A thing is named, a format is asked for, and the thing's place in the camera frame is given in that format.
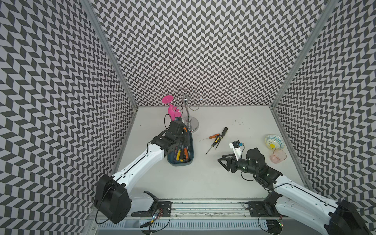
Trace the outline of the yellow handle screwdriver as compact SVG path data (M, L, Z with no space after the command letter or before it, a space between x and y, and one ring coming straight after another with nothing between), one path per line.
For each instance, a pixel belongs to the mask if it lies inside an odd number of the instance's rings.
M180 154L181 154L181 150L178 150L177 155L176 155L176 161L180 160Z

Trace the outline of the black orange-tipped screwdriver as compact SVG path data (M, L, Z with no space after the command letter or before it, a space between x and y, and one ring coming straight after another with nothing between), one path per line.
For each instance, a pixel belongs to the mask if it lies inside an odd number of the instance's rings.
M180 162L184 161L184 146L180 146L181 154L180 154Z

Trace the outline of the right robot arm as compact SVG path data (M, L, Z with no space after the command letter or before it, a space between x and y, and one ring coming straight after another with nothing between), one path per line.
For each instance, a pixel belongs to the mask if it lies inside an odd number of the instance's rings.
M227 154L217 160L227 171L253 175L254 180L269 191L264 199L264 214L275 212L290 217L322 235L369 235L365 221L356 206L347 201L326 198L290 180L265 162L257 149L247 151L246 158Z

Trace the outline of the orange black large screwdriver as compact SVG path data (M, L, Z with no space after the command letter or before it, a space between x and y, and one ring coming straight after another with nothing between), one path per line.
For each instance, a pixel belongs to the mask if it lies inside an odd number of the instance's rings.
M185 156L185 161L189 161L189 151L188 148L184 148L184 156Z

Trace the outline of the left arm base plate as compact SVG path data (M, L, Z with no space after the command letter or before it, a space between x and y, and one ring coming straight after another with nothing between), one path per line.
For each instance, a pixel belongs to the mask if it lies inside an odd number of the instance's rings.
M171 215L171 201L158 201L154 202L148 211L137 211L131 213L132 217L152 218L157 212L161 212L161 217L170 217Z

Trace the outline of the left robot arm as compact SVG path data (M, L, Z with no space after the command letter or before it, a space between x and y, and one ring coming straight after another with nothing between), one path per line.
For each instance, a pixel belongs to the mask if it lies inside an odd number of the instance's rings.
M140 196L131 194L137 182L155 164L174 152L180 145L189 145L191 135L182 118L172 120L167 129L154 137L146 150L128 166L112 176L102 176L96 188L94 206L114 224L121 222L129 213L154 215L158 198L148 191Z

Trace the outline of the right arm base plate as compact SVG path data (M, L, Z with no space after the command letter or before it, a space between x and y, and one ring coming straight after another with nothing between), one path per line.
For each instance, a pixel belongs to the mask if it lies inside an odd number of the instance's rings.
M256 217L280 217L274 205L263 201L247 202L247 209L252 218Z

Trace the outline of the black yellow phillips screwdriver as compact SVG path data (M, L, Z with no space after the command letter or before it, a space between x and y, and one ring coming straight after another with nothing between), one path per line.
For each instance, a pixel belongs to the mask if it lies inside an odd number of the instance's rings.
M220 140L221 140L221 137L220 137L220 136L217 137L217 138L215 139L215 141L213 142L213 144L210 146L210 148L209 148L208 151L206 152L206 155L209 153L209 151L210 151L213 147L215 147L215 146L220 142Z

